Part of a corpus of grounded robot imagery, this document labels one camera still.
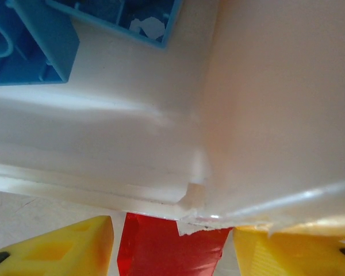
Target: white plastic surface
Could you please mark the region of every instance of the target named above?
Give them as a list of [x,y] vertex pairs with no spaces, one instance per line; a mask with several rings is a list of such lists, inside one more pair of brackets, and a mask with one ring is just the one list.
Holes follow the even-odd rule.
[[0,87],[0,190],[181,219],[194,182],[201,223],[345,214],[345,0],[222,1],[210,50],[216,7],[186,0],[167,52],[79,24],[69,84]]

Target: blue plastic piece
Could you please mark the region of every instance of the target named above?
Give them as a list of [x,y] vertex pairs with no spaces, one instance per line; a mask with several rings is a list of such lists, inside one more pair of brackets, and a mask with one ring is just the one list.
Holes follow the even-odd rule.
[[44,0],[0,0],[0,85],[64,83],[79,39]]
[[182,0],[46,0],[46,3],[85,22],[165,48]]

